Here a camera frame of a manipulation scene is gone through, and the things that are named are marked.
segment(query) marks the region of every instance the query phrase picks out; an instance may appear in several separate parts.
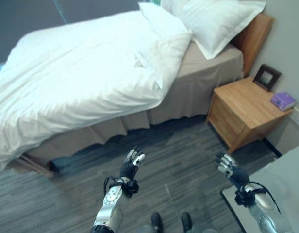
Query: purple box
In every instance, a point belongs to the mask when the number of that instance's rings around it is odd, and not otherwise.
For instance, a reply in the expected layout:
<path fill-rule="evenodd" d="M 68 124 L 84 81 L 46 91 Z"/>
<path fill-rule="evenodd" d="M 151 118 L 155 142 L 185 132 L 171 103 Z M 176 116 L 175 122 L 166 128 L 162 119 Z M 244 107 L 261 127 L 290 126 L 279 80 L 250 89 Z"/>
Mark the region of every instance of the purple box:
<path fill-rule="evenodd" d="M 270 99 L 274 105 L 276 105 L 281 111 L 288 110 L 296 104 L 296 100 L 285 92 L 279 92 L 274 94 Z"/>

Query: black shoe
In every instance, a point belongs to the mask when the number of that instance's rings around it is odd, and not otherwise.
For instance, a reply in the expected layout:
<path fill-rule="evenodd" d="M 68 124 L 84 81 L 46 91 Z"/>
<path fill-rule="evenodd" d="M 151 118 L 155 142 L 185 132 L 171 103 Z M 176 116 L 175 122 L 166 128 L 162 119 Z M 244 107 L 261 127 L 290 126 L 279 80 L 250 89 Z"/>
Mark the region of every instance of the black shoe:
<path fill-rule="evenodd" d="M 155 233 L 163 233 L 163 222 L 159 213 L 154 212 L 151 215 L 151 224 L 154 227 Z"/>
<path fill-rule="evenodd" d="M 182 214 L 181 219 L 182 219 L 182 227 L 184 232 L 187 232 L 188 230 L 192 229 L 193 223 L 188 212 L 184 212 Z"/>

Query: robotic hand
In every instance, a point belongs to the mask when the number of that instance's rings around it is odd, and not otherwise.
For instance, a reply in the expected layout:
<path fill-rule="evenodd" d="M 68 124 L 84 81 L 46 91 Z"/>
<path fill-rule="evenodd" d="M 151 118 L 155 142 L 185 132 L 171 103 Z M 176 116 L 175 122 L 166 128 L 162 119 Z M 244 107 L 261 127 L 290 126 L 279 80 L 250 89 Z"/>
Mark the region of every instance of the robotic hand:
<path fill-rule="evenodd" d="M 120 176 L 107 177 L 104 180 L 103 206 L 98 211 L 91 233 L 116 233 L 123 220 L 123 209 L 128 204 L 133 193 L 137 193 L 139 186 L 134 176 L 145 158 L 141 148 L 134 147 L 127 155 L 120 169 Z M 106 192 L 108 181 L 114 182 Z"/>
<path fill-rule="evenodd" d="M 231 156 L 227 154 L 220 156 L 217 169 L 236 186 L 235 201 L 238 205 L 248 207 L 262 233 L 293 233 L 288 220 L 280 213 L 270 192 L 261 184 L 251 182 L 248 174 L 237 166 Z"/>

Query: picture frame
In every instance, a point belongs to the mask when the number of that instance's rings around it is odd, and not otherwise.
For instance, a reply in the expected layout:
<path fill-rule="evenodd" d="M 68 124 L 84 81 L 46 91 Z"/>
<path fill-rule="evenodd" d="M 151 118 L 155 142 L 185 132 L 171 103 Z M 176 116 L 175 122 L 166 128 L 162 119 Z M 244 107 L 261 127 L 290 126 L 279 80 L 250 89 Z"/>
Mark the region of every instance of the picture frame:
<path fill-rule="evenodd" d="M 266 64 L 262 64 L 253 82 L 266 91 L 270 91 L 277 82 L 281 73 Z"/>

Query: floor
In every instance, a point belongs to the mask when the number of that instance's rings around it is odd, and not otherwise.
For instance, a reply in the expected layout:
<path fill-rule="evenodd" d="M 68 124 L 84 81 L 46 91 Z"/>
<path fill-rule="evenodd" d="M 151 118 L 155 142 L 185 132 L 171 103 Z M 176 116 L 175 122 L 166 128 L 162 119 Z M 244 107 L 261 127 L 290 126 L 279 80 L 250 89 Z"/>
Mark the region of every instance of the floor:
<path fill-rule="evenodd" d="M 205 116 L 197 116 L 131 131 L 58 159 L 60 176 L 53 180 L 33 172 L 0 171 L 0 233 L 90 232 L 102 204 L 104 178 L 118 175 L 134 145 L 147 157 L 136 175 L 140 190 L 125 210 L 121 233 L 150 223 L 154 211 L 161 214 L 166 233 L 182 232 L 179 216 L 184 211 L 193 222 L 208 222 L 221 233 L 241 232 L 219 193 L 231 184 L 216 170 L 214 159 L 227 147 Z M 256 141 L 233 157 L 251 174 L 275 154 Z"/>

